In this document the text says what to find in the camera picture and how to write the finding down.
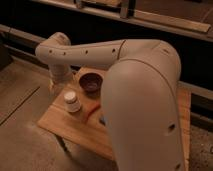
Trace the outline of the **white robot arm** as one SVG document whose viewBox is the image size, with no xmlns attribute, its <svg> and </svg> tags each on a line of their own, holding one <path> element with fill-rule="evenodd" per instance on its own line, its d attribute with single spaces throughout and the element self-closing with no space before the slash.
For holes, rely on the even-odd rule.
<svg viewBox="0 0 213 171">
<path fill-rule="evenodd" d="M 59 66 L 104 69 L 101 107 L 119 171 L 186 171 L 177 87 L 180 57 L 157 39 L 73 45 L 57 32 L 40 43 L 37 59 L 51 75 Z"/>
</svg>

